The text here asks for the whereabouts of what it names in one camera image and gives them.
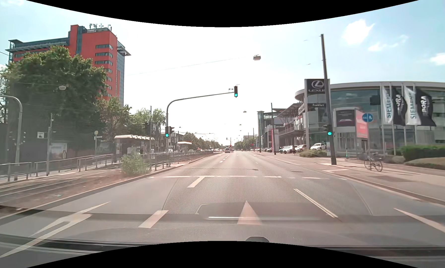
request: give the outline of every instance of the asphalt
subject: asphalt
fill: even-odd
[[[264,236],[274,243],[308,246],[445,246],[444,206],[326,169],[298,157],[217,154],[37,214],[16,216],[0,226],[0,234],[153,243]],[[0,256],[10,250],[0,247]],[[19,247],[0,258],[1,267],[7,260],[30,258],[31,250]]]

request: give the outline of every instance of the sky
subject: sky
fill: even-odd
[[[213,28],[125,21],[25,0],[0,0],[0,52],[8,40],[66,37],[70,25],[110,24],[131,56],[125,58],[124,104],[131,111],[169,107],[174,131],[228,144],[252,130],[257,111],[286,108],[304,79],[323,78],[324,34],[331,83],[445,82],[445,0],[416,2],[295,24]],[[254,61],[254,55],[260,61]],[[0,64],[7,55],[0,53]],[[162,70],[191,64],[196,66]]]

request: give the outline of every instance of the bicycle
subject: bicycle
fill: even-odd
[[[365,168],[368,170],[371,170],[371,168],[374,166],[376,171],[381,172],[383,170],[383,163],[379,159],[374,159],[374,157],[370,157],[368,154],[368,159],[365,159],[363,161],[363,164],[365,165]]]

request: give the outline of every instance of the lexus logo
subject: lexus logo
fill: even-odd
[[[323,82],[320,80],[315,80],[312,82],[313,88],[323,88]]]

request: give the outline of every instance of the black flag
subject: black flag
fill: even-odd
[[[432,97],[419,88],[416,88],[416,107],[422,126],[436,126],[432,120]]]
[[[393,124],[395,125],[406,125],[406,111],[408,107],[406,106],[406,101],[401,93],[398,92],[396,88],[393,87]]]

